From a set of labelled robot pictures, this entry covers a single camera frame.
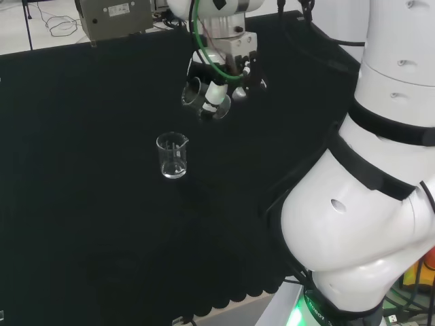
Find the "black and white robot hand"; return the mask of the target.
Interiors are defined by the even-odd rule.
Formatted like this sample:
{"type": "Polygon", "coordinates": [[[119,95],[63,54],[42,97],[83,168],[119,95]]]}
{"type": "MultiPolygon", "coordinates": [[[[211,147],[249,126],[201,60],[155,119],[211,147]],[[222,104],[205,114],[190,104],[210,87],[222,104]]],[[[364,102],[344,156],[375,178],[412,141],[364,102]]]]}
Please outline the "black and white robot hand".
{"type": "Polygon", "coordinates": [[[233,102],[244,101],[255,90],[266,91],[256,33],[237,37],[207,37],[194,51],[188,66],[181,103],[202,120],[222,119],[233,102]]]}

